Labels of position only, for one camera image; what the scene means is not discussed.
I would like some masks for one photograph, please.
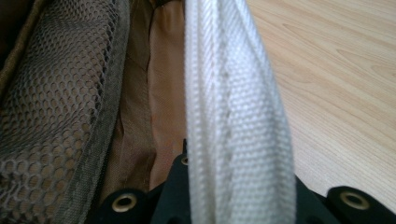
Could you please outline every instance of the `mesh pocket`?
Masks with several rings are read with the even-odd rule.
[[[126,45],[119,4],[55,0],[43,12],[1,105],[0,220],[47,223],[65,204],[89,203],[95,185],[81,176],[94,183],[106,154],[90,141],[107,126],[96,132],[108,142],[117,114]],[[82,162],[86,173],[76,174]]]

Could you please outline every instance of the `wooden surface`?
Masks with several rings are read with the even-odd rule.
[[[396,1],[247,0],[274,68],[295,170],[396,212]]]

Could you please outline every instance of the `metal grommet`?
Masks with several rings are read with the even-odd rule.
[[[121,194],[112,204],[115,212],[123,213],[134,208],[137,203],[136,196],[132,193]]]
[[[181,163],[183,163],[185,165],[189,165],[189,158],[188,157],[184,157],[183,159],[181,159]]]
[[[351,192],[351,191],[343,191],[340,194],[341,200],[349,205],[350,207],[359,209],[359,210],[366,210],[370,207],[369,202],[359,194]]]

